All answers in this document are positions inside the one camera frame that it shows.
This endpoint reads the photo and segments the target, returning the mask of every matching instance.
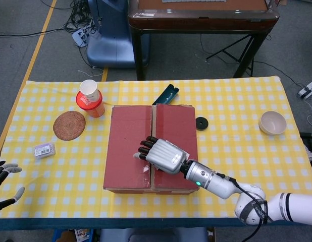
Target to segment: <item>table leg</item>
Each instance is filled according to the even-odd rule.
[[[137,80],[144,81],[145,74],[142,64],[141,34],[132,31],[131,38],[132,38],[132,47],[134,50]]]
[[[246,54],[242,58],[238,69],[236,70],[235,74],[233,75],[233,78],[242,77],[242,75],[247,70],[247,67],[251,63],[251,60],[255,57],[257,51],[261,47],[266,36],[267,36],[267,33],[265,33],[265,34],[254,34],[253,35],[253,41],[252,41],[249,49],[247,50]]]

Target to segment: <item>orange plastic container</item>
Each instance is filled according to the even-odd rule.
[[[99,91],[100,97],[97,102],[90,102],[82,92],[76,95],[77,105],[85,110],[91,117],[100,117],[105,112],[105,106],[102,102],[102,94]]]

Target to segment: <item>round woven mat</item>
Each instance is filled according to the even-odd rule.
[[[54,122],[53,130],[61,140],[74,140],[85,128],[84,116],[76,111],[62,113]]]

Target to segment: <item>silver robotic hand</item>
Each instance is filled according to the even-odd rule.
[[[222,199],[240,194],[235,207],[236,216],[246,224],[261,224],[276,220],[312,225],[312,196],[279,193],[269,202],[264,191],[251,184],[237,183],[236,179],[218,173],[195,160],[169,141],[149,136],[140,143],[134,157],[146,160],[169,174],[182,172],[184,178],[196,183]]]
[[[21,170],[22,169],[18,167],[18,164],[5,164],[5,161],[0,161],[0,186],[7,178],[9,173],[18,173],[21,172]],[[14,197],[0,202],[0,210],[17,202],[23,195],[24,191],[25,188],[21,187]]]

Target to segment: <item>white bowl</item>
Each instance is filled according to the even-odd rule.
[[[260,120],[260,129],[268,135],[280,135],[286,130],[286,120],[279,113],[275,111],[265,112]]]

